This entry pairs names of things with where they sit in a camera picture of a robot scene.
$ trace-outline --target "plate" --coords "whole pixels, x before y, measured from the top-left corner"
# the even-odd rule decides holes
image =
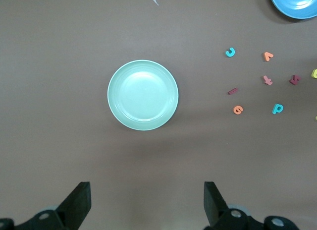
[[[317,15],[317,0],[272,0],[275,7],[285,15],[298,18],[312,18]]]
[[[112,76],[108,103],[123,125],[152,130],[173,116],[178,104],[177,84],[164,66],[150,60],[134,60]]]

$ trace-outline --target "tabletop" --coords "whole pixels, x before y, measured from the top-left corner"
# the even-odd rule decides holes
[[[0,0],[0,217],[20,224],[90,181],[82,230],[202,230],[214,181],[260,222],[316,229],[317,19],[271,0],[156,1]],[[113,74],[137,59],[179,91],[150,131],[107,102]]]

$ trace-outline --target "light green plate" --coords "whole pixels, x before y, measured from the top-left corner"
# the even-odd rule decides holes
[[[125,126],[152,130],[173,116],[178,103],[177,84],[162,65],[150,60],[131,61],[111,78],[108,103]]]

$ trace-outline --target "blue letter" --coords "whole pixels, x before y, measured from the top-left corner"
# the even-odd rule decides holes
[[[280,113],[283,111],[283,105],[275,104],[272,110],[272,114]]]

